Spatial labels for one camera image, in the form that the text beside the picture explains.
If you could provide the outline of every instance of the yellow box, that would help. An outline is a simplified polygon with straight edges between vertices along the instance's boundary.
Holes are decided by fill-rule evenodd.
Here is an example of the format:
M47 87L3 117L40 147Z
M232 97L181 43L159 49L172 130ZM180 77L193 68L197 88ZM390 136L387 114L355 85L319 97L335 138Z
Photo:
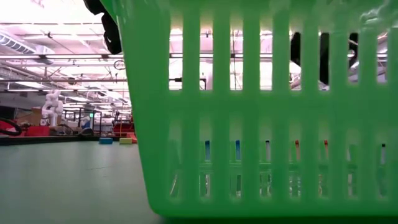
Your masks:
M132 144L132 138L120 138L119 143L120 144Z

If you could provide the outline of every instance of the colored block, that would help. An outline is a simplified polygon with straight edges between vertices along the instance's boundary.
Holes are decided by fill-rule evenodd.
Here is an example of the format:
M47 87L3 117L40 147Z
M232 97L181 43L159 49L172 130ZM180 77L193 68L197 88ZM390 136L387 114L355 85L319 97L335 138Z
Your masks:
M131 138L132 143L137 143L137 137L135 133L127 133L127 138Z
M131 138L120 138L119 143L120 144L132 144L132 139Z
M112 144L113 138L100 138L98 142L100 144Z

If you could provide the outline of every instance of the green plastic basket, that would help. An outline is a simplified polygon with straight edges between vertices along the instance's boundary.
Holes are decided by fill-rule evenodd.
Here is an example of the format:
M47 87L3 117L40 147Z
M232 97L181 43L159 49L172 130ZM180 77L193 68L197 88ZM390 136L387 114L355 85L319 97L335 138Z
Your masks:
M398 1L102 1L121 33L153 211L398 215ZM199 89L201 26L213 29L211 91ZM172 27L183 29L181 91L169 90ZM242 91L229 89L232 27L243 28ZM273 31L272 91L259 88L261 29ZM301 91L289 89L289 29L303 34ZM330 91L318 90L319 30L331 34ZM386 30L393 63L378 84L377 35ZM347 69L352 31L360 33L356 84Z

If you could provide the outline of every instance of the white robot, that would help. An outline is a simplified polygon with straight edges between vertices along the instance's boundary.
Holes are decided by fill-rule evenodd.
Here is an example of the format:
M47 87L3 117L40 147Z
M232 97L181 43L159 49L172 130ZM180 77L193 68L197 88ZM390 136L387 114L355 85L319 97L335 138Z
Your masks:
M42 108L42 120L40 125L42 126L56 126L58 115L62 115L63 103L58 100L60 96L60 90L52 90L45 96L45 104Z

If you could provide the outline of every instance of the green floor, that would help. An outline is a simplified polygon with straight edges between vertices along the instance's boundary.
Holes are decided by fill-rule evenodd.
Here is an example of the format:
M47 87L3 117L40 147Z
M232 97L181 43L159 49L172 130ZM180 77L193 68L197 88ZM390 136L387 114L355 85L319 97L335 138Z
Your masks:
M163 223L147 203L136 145L0 147L0 223Z

